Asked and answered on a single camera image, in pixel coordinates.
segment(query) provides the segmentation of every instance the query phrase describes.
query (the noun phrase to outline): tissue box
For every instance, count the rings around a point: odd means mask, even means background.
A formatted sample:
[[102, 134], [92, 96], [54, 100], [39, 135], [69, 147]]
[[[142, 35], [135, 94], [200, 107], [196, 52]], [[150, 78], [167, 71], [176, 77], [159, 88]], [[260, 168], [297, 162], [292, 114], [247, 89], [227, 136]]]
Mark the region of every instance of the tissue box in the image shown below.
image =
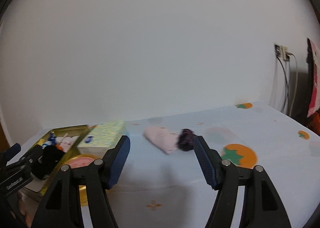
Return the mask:
[[107, 150], [117, 145], [124, 134], [125, 123], [123, 121], [101, 123], [91, 130], [77, 148], [81, 154], [93, 154], [102, 158]]

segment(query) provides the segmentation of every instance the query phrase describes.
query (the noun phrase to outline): orange object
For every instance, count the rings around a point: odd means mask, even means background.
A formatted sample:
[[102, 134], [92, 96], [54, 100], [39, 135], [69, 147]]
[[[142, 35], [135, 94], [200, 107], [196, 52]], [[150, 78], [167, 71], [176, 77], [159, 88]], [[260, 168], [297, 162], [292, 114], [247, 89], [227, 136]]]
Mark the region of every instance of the orange object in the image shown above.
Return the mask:
[[156, 211], [157, 207], [161, 207], [162, 204], [157, 204], [156, 201], [152, 200], [151, 205], [146, 205], [146, 207], [151, 208], [152, 211]]
[[236, 143], [228, 144], [227, 146], [224, 147], [221, 153], [221, 157], [223, 159], [228, 159], [226, 156], [224, 157], [224, 155], [226, 155], [227, 154], [226, 152], [228, 151], [229, 152], [232, 151], [232, 153], [230, 154], [231, 156], [232, 155], [238, 156], [237, 159], [239, 164], [236, 164], [235, 162], [233, 162], [232, 158], [230, 158], [229, 160], [239, 167], [251, 169], [257, 163], [258, 158], [255, 152], [247, 146], [244, 146], [242, 144], [236, 144]]
[[56, 144], [57, 149], [59, 149], [60, 151], [63, 151], [62, 147], [58, 144]]
[[241, 109], [249, 109], [252, 106], [253, 106], [252, 103], [244, 103], [244, 104], [236, 105], [237, 108], [241, 108]]
[[305, 140], [308, 140], [310, 138], [310, 135], [307, 134], [305, 131], [298, 131], [299, 137]]

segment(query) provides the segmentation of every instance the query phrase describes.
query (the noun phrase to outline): pink round lid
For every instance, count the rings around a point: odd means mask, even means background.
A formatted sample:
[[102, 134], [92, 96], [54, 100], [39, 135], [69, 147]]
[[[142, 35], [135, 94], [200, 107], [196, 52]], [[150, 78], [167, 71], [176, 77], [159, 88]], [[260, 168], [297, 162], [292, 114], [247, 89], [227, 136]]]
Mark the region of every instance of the pink round lid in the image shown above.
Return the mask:
[[67, 164], [72, 168], [80, 168], [88, 166], [91, 162], [93, 162], [95, 159], [91, 157], [78, 157], [73, 160], [70, 160], [67, 162]]

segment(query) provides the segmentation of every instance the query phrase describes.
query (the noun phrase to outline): pink sock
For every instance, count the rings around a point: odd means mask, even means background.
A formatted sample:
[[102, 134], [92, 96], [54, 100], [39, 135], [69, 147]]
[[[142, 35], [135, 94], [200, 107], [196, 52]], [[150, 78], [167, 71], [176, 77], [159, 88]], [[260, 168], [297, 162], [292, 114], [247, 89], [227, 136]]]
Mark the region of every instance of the pink sock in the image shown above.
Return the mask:
[[144, 136], [166, 154], [170, 154], [178, 148], [178, 135], [170, 133], [165, 128], [147, 127], [144, 131]]

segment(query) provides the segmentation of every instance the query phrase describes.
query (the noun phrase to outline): purple pom-pom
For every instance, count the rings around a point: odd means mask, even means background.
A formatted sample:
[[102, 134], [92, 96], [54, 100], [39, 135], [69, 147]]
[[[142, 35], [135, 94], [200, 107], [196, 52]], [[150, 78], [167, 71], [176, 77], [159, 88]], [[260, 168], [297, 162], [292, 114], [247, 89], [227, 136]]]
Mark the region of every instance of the purple pom-pom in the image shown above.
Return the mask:
[[193, 150], [193, 140], [195, 137], [196, 135], [192, 130], [183, 129], [179, 135], [178, 148], [183, 151]]

